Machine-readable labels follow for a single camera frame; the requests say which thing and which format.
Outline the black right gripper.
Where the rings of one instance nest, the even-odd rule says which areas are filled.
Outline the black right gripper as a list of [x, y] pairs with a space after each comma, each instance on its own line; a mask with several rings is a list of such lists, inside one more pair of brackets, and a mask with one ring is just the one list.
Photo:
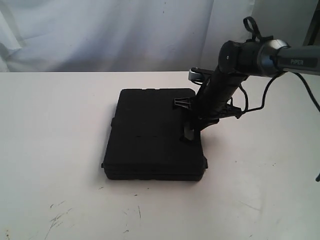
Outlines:
[[241, 108], [233, 103], [223, 103], [221, 108], [215, 109], [206, 106], [194, 97], [174, 98], [173, 109], [182, 109], [183, 124], [179, 140], [183, 143], [195, 143], [197, 141], [195, 130], [203, 129], [217, 124], [220, 119], [235, 117], [239, 119], [243, 115]]

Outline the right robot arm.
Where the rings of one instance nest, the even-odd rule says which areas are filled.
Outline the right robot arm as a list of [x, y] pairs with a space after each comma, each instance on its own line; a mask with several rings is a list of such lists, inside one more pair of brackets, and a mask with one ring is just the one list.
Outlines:
[[[239, 119], [246, 113], [263, 109], [270, 85], [285, 73], [293, 73], [301, 79], [313, 104], [319, 108], [302, 76], [320, 74], [319, 46], [291, 47], [279, 39], [227, 41], [220, 49], [215, 70], [197, 67], [189, 70], [189, 81], [200, 86], [196, 95], [174, 99], [174, 107], [189, 112], [189, 119], [183, 124], [182, 139], [193, 141], [197, 132], [217, 124], [222, 118]], [[248, 94], [242, 87], [242, 82], [250, 76], [271, 78], [257, 108], [249, 107]]]

